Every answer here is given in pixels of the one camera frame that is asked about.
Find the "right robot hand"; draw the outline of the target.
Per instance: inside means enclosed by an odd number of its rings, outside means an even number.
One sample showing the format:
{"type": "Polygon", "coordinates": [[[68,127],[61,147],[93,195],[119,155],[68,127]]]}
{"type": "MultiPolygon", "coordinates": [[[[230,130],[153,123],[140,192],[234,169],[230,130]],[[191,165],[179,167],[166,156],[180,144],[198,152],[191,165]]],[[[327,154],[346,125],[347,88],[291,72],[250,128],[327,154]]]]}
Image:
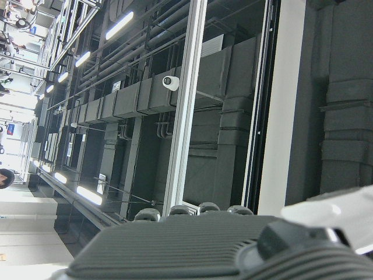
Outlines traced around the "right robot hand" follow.
{"type": "Polygon", "coordinates": [[[372,187],[255,215],[211,202],[141,210],[102,230],[52,279],[371,279],[372,187]]]}

